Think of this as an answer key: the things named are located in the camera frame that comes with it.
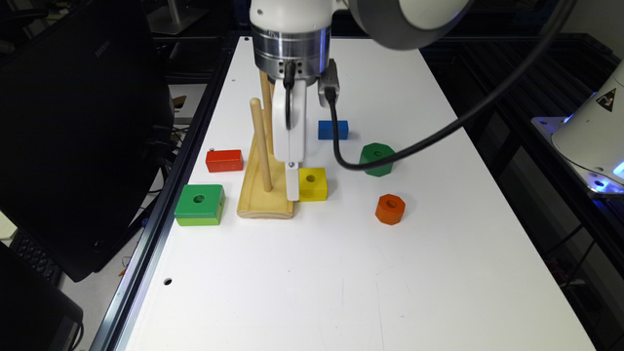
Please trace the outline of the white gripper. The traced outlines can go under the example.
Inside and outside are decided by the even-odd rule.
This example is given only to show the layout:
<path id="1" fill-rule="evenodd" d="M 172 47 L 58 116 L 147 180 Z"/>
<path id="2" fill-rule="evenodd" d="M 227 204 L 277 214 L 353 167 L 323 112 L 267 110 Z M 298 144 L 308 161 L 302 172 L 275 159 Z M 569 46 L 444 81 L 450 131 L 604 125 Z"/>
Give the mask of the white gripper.
<path id="1" fill-rule="evenodd" d="M 277 79 L 272 97 L 272 134 L 275 158 L 284 162 L 287 198 L 299 200 L 299 167 L 305 157 L 307 87 L 304 80 L 295 80 L 287 91 L 284 81 Z"/>

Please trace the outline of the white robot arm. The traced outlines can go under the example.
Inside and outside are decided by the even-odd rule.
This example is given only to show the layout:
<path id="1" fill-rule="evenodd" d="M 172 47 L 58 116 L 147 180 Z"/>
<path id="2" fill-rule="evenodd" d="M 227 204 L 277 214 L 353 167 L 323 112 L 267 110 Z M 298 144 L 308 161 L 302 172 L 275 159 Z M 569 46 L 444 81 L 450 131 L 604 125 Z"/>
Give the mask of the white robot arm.
<path id="1" fill-rule="evenodd" d="M 392 50 L 414 50 L 442 38 L 463 18 L 471 0 L 254 0 L 250 7 L 254 61 L 275 80 L 272 138 L 285 165 L 287 199 L 299 199 L 299 164 L 305 157 L 307 88 L 337 80 L 330 59 L 332 16 L 350 11 L 368 36 Z"/>

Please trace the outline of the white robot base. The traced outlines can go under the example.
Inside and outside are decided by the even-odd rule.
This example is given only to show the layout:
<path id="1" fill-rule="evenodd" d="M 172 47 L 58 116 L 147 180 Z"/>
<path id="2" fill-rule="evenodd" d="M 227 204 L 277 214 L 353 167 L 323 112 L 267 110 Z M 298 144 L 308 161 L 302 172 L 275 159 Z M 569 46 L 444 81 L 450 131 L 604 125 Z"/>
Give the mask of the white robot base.
<path id="1" fill-rule="evenodd" d="M 623 196 L 623 65 L 566 117 L 534 117 L 532 126 L 594 198 Z"/>

